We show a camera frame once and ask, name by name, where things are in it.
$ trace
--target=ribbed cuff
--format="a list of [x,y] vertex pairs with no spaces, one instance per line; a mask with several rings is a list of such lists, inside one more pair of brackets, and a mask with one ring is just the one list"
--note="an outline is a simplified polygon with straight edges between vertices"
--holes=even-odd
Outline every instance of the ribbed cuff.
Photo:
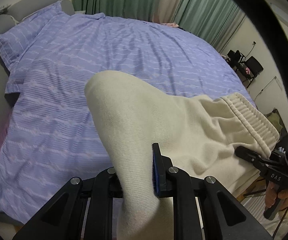
[[221,98],[255,138],[266,158],[269,158],[280,137],[275,127],[240,93],[233,93]]

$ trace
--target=bed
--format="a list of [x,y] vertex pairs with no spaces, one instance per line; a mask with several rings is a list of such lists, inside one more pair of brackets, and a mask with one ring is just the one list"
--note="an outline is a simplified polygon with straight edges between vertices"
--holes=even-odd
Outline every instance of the bed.
[[1,221],[26,223],[68,179],[111,166],[84,97],[86,82],[103,70],[169,95],[239,92],[253,104],[220,54],[191,33],[75,14],[69,0],[22,0],[0,15]]

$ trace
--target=metal screw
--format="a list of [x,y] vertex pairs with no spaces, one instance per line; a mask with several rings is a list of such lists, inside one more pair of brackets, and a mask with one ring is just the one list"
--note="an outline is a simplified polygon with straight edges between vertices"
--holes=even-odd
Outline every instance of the metal screw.
[[208,176],[208,177],[206,177],[206,181],[207,181],[208,183],[213,184],[213,183],[216,182],[216,179],[215,179],[213,176]]
[[71,178],[71,184],[76,185],[80,183],[80,179],[78,177]]
[[108,172],[109,174],[114,174],[114,173],[115,173],[115,169],[114,169],[113,167],[111,167],[111,168],[109,168],[109,169],[107,170],[107,172]]
[[170,168],[168,169],[168,171],[169,171],[170,173],[178,173],[178,172],[179,172],[179,169],[176,168],[176,167],[170,167]]

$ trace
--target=cream sweater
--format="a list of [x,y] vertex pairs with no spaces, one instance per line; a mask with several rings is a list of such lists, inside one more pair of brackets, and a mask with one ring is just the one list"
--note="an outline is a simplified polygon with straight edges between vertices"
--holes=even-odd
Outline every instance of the cream sweater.
[[212,175],[235,195],[257,170],[234,156],[244,146],[268,158],[279,134],[241,94],[169,96],[118,71],[95,74],[85,86],[95,127],[124,192],[117,239],[172,239],[172,199],[152,185],[152,143],[190,176]]

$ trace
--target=blue pillowcase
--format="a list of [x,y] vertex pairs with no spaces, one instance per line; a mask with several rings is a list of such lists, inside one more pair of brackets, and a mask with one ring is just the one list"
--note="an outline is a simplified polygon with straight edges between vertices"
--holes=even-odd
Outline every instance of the blue pillowcase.
[[30,64],[27,62],[20,64],[20,61],[34,44],[39,33],[43,32],[43,28],[51,19],[61,14],[65,13],[62,12],[60,1],[58,1],[29,16],[6,33],[0,34],[0,56],[10,71],[5,88],[6,94],[21,92],[21,86]]

